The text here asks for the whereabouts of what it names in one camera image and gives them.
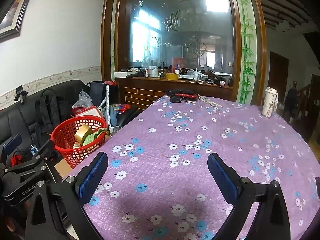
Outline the red plastic mesh basket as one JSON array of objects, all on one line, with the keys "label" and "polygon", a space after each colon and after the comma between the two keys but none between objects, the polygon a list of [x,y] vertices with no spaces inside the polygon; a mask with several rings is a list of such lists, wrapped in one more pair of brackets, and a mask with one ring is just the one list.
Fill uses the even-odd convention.
[{"label": "red plastic mesh basket", "polygon": [[105,142],[106,121],[98,116],[84,115],[59,124],[50,139],[71,168],[75,168]]}]

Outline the white patterned cup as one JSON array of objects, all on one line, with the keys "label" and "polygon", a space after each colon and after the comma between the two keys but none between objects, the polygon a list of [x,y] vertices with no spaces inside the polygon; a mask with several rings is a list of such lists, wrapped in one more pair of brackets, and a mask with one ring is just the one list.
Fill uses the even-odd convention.
[{"label": "white patterned cup", "polygon": [[271,87],[266,87],[262,115],[264,115],[267,118],[270,118],[272,113],[277,110],[277,105],[278,105],[277,90]]}]

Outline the black red tool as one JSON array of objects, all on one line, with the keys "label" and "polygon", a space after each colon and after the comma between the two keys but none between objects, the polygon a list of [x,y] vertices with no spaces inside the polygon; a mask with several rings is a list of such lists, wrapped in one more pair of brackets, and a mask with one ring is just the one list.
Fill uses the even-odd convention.
[{"label": "black red tool", "polygon": [[197,92],[191,89],[171,89],[166,91],[166,95],[169,96],[172,103],[198,100]]}]

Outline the bamboo painted pillar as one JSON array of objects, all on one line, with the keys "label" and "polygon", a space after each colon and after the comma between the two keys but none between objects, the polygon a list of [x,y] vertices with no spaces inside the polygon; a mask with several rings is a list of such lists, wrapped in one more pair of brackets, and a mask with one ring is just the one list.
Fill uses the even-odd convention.
[{"label": "bamboo painted pillar", "polygon": [[237,102],[250,104],[257,67],[257,28],[252,0],[236,0],[241,28],[241,71]]}]

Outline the black sofa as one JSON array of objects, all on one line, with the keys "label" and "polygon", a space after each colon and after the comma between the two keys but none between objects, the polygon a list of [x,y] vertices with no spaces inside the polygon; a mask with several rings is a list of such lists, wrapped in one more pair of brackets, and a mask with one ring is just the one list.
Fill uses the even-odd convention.
[{"label": "black sofa", "polygon": [[[89,87],[80,80],[66,81],[48,89],[52,89],[67,100],[71,107],[71,113],[72,106],[78,101],[79,93],[82,90],[89,91]],[[11,165],[11,161],[16,156],[21,157],[24,161],[30,159],[33,156],[30,151],[31,146],[40,149],[34,142],[35,127],[37,125],[35,101],[40,98],[44,90],[26,97],[24,103],[17,102],[1,110],[1,148],[15,135],[20,134],[22,137],[21,144],[7,157],[6,165],[8,166]]]}]

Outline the red white box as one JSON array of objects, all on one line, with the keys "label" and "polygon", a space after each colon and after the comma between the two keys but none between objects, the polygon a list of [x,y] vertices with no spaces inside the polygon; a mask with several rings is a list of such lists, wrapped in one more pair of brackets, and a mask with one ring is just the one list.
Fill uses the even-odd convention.
[{"label": "red white box", "polygon": [[101,114],[99,109],[95,106],[86,108],[86,109],[76,113],[75,116],[97,116],[97,117],[103,118],[103,115]]}]

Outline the glass partition panel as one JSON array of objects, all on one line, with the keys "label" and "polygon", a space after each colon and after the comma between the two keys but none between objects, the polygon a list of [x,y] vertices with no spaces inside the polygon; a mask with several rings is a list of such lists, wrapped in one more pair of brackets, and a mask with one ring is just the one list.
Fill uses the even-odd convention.
[{"label": "glass partition panel", "polygon": [[124,64],[233,74],[231,0],[120,0]]}]

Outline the black shopping bag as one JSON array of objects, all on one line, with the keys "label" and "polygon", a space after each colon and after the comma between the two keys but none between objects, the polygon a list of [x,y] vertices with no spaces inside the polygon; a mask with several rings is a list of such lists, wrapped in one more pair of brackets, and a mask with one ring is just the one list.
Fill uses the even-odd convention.
[{"label": "black shopping bag", "polygon": [[109,103],[115,104],[119,102],[119,89],[115,81],[91,81],[89,86],[89,96],[95,106],[99,106],[106,98],[106,89],[108,86]]}]

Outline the green knitted cloth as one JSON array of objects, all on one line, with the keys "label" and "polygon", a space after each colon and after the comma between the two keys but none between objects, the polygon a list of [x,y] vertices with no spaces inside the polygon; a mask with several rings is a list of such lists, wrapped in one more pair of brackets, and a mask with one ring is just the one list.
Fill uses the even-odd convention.
[{"label": "green knitted cloth", "polygon": [[107,128],[100,128],[96,132],[89,134],[85,139],[84,142],[82,143],[83,146],[88,145],[95,141],[99,135],[106,133],[108,131]]}]

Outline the purple floral tablecloth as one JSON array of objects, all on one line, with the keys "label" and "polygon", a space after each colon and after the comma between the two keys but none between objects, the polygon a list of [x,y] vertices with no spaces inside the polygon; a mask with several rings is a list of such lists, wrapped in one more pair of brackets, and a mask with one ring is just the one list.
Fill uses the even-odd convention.
[{"label": "purple floral tablecloth", "polygon": [[319,163],[279,115],[215,99],[171,103],[163,97],[103,146],[109,165],[84,206],[104,239],[209,239],[232,210],[208,167],[221,159],[255,183],[276,180],[292,239],[319,210]]}]

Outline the clear plastic bag on sofa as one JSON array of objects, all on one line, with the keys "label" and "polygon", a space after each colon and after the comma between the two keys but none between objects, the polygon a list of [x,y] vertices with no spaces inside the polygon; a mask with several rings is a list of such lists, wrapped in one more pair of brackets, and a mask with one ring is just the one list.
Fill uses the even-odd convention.
[{"label": "clear plastic bag on sofa", "polygon": [[92,99],[91,97],[84,91],[82,90],[79,93],[79,98],[78,101],[72,106],[72,109],[76,109],[76,108],[89,108],[92,107],[93,103],[92,103]]}]

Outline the framed picture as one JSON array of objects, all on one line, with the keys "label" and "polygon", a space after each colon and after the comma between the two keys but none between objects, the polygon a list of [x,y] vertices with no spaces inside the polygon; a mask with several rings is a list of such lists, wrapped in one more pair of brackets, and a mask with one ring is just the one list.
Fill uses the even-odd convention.
[{"label": "framed picture", "polygon": [[21,30],[24,14],[30,0],[15,0],[1,22],[1,42],[16,37]]}]

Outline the black backpack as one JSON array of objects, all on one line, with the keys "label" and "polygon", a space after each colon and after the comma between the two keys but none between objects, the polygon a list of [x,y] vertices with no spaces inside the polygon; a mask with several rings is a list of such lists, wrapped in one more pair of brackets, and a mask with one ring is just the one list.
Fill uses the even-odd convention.
[{"label": "black backpack", "polygon": [[40,148],[50,139],[53,130],[71,117],[67,100],[52,89],[45,89],[35,101],[36,122],[34,142]]}]

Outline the chopsticks pair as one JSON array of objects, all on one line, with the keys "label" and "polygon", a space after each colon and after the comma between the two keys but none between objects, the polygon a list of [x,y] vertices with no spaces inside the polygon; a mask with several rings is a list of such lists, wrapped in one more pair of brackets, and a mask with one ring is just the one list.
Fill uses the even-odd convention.
[{"label": "chopsticks pair", "polygon": [[205,102],[205,103],[207,103],[209,105],[216,106],[216,107],[222,107],[222,105],[220,105],[218,103],[215,103],[212,100],[209,100],[208,98],[205,98],[204,96],[198,95],[198,99],[200,99],[201,101],[203,101],[203,102]]}]

